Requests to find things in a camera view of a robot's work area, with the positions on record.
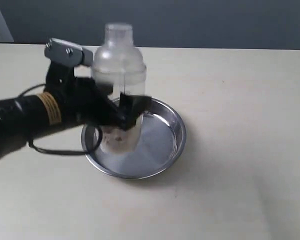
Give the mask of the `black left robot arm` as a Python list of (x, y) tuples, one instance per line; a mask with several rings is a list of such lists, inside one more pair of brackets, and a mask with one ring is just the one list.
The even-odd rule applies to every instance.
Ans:
[(75, 76), (73, 67), (52, 62), (43, 92), (30, 95), (27, 90), (15, 98), (0, 100), (0, 159), (25, 146), (57, 156), (81, 156), (97, 150), (56, 150), (36, 147), (34, 140), (89, 125), (97, 129), (115, 127), (127, 131), (151, 103), (146, 95), (122, 93), (119, 103), (109, 99), (113, 86), (96, 83), (90, 77)]

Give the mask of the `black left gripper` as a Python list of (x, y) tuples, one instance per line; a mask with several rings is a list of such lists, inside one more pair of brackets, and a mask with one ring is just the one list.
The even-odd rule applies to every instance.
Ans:
[(65, 130), (82, 124), (133, 128), (151, 105), (152, 97), (120, 93), (119, 106), (109, 95), (111, 83), (96, 83), (91, 77), (75, 76), (74, 67), (51, 62), (40, 94), (46, 103), (38, 103), (36, 128)]

